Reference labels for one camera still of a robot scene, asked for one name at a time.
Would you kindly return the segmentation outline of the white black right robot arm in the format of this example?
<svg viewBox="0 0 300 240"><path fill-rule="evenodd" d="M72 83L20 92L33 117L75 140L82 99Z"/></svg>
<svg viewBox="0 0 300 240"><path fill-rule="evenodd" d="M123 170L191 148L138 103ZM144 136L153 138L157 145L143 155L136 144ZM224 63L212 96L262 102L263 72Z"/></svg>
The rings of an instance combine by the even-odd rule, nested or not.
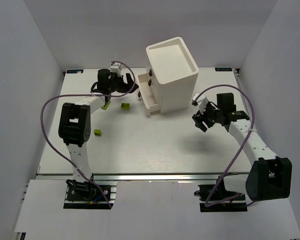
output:
<svg viewBox="0 0 300 240"><path fill-rule="evenodd" d="M206 132L219 124L237 141L248 158L248 174L227 172L218 177L216 191L222 195L247 195L252 201L285 199L290 196L292 162L279 157L252 127L252 120L244 111L238 111L232 93L217 94L217 103L206 96L195 94L192 105L198 107L193 115L195 126Z"/></svg>

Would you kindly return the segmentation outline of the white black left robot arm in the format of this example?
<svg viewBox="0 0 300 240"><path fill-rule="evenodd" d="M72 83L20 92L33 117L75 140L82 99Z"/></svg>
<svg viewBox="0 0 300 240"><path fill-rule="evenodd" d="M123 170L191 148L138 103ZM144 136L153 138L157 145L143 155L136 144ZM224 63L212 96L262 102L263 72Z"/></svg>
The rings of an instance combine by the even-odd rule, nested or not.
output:
<svg viewBox="0 0 300 240"><path fill-rule="evenodd" d="M134 74L111 67L97 72L97 81L90 88L91 95L76 103L62 105L58 135L63 140L73 164L73 179L77 182L93 180L89 166L87 142L91 136L91 114L106 106L114 92L132 93L138 85Z"/></svg>

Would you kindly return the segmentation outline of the small lime lego brick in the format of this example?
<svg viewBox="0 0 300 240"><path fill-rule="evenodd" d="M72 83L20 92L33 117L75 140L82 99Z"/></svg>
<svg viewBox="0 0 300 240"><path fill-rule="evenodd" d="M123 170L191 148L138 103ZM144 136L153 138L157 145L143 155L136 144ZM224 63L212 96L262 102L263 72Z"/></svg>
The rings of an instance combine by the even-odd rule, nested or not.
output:
<svg viewBox="0 0 300 240"><path fill-rule="evenodd" d="M93 131L94 135L97 137L101 137L102 136L102 131L100 129L95 129Z"/></svg>

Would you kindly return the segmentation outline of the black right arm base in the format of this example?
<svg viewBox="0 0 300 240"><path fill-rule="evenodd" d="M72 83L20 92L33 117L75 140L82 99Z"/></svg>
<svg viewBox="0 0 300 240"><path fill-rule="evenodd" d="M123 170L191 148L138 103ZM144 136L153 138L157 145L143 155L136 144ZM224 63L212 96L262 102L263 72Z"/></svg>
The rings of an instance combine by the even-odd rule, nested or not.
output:
<svg viewBox="0 0 300 240"><path fill-rule="evenodd" d="M235 199L223 201L222 203L206 207L205 202L213 189L213 184L201 184L198 185L198 189L193 193L194 196L199 198L199 207L201 213L230 213L230 212L247 212L247 203L244 195L241 195ZM218 189L213 193L209 200L209 204L220 201L236 195L235 192L219 191Z"/></svg>

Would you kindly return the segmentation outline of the white bottom drawer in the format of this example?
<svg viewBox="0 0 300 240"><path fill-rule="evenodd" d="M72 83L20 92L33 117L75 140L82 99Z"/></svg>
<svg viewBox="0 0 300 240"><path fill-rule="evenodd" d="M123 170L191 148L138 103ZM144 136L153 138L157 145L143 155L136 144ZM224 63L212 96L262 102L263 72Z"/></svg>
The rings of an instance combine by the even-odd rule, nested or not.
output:
<svg viewBox="0 0 300 240"><path fill-rule="evenodd" d="M144 73L138 75L137 77L139 92L141 92L141 100L143 102L145 113L150 117L152 113L160 110L160 106L157 103L155 94L153 93L151 86L148 86L148 81L150 80L149 75L147 73Z"/></svg>

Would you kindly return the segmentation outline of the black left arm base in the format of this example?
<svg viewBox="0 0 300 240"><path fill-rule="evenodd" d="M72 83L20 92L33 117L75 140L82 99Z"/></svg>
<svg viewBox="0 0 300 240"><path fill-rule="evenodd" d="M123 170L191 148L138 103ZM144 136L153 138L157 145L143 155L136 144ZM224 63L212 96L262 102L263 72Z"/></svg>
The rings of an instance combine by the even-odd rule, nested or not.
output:
<svg viewBox="0 0 300 240"><path fill-rule="evenodd" d="M96 185L67 179L63 208L66 210L110 210L116 198L114 185Z"/></svg>

